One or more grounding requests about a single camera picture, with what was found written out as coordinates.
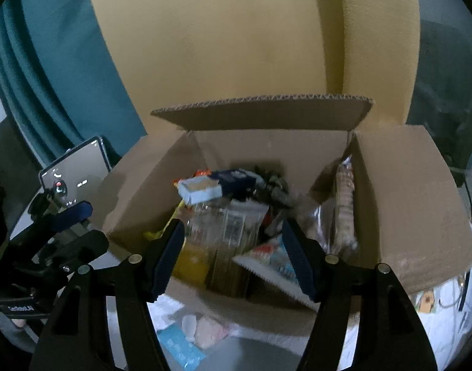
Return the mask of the person's hand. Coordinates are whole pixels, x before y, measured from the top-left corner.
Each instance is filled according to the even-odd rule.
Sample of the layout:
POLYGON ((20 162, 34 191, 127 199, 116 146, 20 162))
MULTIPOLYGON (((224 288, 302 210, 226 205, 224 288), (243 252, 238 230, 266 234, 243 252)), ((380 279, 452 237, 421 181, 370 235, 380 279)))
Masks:
POLYGON ((26 326, 26 320, 25 319, 12 318, 11 321, 19 329, 23 329, 26 326))

